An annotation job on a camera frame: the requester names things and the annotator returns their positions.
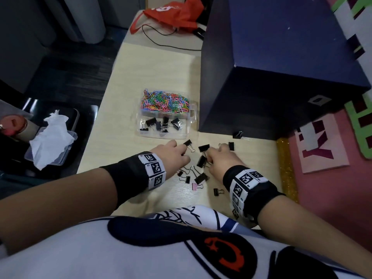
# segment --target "forearm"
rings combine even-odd
[[[306,249],[372,278],[372,254],[326,221],[284,196],[272,199],[258,215],[272,240]]]
[[[51,181],[0,201],[0,239],[9,254],[81,221],[110,215],[115,184],[104,169]]]

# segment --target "hand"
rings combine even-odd
[[[187,150],[187,146],[181,144],[177,146],[175,140],[170,140],[165,145],[157,145],[150,152],[157,154],[163,162],[165,171],[167,172],[166,179],[171,178],[176,174],[177,170],[186,166],[190,162],[190,157],[183,155]]]
[[[207,160],[209,163],[213,163],[209,168],[209,172],[221,184],[223,184],[224,175],[230,167],[234,165],[246,166],[234,152],[230,151],[227,144],[222,144],[218,150],[210,147],[207,150]]]

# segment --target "person's left hand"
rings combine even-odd
[[[157,145],[150,152],[157,154],[163,162],[165,171],[167,172],[166,179],[171,178],[176,174],[177,170],[186,166],[190,162],[190,157],[183,155],[187,150],[184,144],[178,145],[175,140],[170,140],[165,145]]]

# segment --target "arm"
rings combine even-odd
[[[190,162],[175,140],[151,152],[162,160],[166,179]],[[137,159],[136,172],[133,158]],[[109,216],[148,186],[138,155],[99,169],[48,182],[0,201],[0,239],[8,254],[23,250],[81,221]]]
[[[213,162],[210,173],[228,190],[233,177],[247,168],[226,144],[219,150],[209,148],[207,156],[208,161]],[[259,183],[249,190],[248,196],[254,197],[247,197],[244,212],[254,216],[270,239],[318,253],[372,278],[371,253],[321,218],[281,196],[271,183]]]

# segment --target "box top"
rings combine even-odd
[[[326,0],[229,0],[236,66],[369,87]]]

